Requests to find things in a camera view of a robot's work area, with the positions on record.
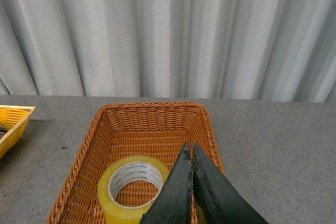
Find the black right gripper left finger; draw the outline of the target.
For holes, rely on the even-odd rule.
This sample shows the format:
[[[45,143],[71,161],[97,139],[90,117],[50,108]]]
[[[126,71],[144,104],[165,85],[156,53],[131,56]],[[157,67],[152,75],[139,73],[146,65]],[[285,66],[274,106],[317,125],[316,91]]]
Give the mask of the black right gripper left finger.
[[[193,162],[190,146],[183,144],[161,192],[140,223],[190,223],[192,217]]]

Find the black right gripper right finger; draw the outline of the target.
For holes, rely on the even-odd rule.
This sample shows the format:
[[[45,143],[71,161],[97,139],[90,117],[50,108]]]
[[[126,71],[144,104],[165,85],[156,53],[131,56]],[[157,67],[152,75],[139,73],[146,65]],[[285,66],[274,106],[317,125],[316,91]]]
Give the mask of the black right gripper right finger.
[[[267,223],[197,144],[193,191],[198,223]]]

